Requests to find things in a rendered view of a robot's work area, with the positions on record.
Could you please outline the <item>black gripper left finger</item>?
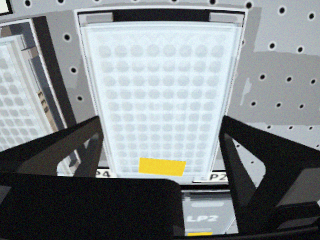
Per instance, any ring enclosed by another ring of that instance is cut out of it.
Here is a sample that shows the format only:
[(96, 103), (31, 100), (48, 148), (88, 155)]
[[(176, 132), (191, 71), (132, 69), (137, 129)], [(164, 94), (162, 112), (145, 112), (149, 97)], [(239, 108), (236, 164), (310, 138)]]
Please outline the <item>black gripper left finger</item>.
[(96, 177), (104, 140), (98, 115), (66, 129), (1, 151), (0, 170), (58, 176), (58, 164), (87, 140), (89, 143), (86, 151), (73, 177)]

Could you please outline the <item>light grey flat base plate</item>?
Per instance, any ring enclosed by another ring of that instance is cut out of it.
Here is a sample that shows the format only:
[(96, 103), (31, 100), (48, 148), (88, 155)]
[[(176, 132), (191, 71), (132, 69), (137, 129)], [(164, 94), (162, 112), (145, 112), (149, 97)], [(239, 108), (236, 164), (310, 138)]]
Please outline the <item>light grey flat base plate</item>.
[(248, 9), (227, 116), (320, 150), (320, 0), (10, 0), (0, 23), (46, 16), (77, 124), (96, 116), (74, 9), (198, 5)]

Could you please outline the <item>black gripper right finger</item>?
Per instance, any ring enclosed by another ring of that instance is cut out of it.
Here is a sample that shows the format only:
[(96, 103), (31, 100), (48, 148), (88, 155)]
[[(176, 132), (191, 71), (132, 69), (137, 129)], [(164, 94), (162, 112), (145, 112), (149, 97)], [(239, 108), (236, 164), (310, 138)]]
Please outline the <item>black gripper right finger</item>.
[[(258, 231), (279, 207), (320, 200), (320, 150), (227, 115), (218, 137), (238, 233)], [(263, 162), (265, 175), (257, 188), (232, 138)]]

